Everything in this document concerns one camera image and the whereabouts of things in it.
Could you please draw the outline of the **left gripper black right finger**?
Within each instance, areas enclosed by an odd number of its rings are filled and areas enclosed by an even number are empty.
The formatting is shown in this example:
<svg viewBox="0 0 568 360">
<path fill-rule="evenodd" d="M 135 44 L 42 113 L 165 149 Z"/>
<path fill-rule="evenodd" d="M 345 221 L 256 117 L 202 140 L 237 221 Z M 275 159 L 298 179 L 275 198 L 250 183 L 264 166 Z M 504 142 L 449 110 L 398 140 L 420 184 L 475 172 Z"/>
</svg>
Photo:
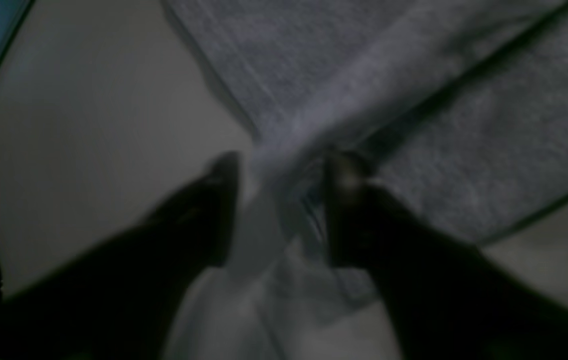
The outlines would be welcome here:
<svg viewBox="0 0 568 360">
<path fill-rule="evenodd" d="M 405 360 L 568 360 L 568 308 L 416 219 L 354 153 L 323 166 L 330 262 L 364 270 Z"/>
</svg>

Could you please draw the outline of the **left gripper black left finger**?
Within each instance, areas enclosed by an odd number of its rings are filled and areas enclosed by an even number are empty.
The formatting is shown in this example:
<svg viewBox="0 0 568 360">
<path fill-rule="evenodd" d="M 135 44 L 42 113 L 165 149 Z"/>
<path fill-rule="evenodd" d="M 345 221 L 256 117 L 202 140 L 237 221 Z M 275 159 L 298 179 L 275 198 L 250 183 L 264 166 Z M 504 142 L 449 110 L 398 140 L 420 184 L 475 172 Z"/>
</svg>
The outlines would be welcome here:
<svg viewBox="0 0 568 360">
<path fill-rule="evenodd" d="M 240 155 L 223 153 L 132 228 L 4 300 L 0 360 L 158 360 L 188 287 L 229 254 Z"/>
</svg>

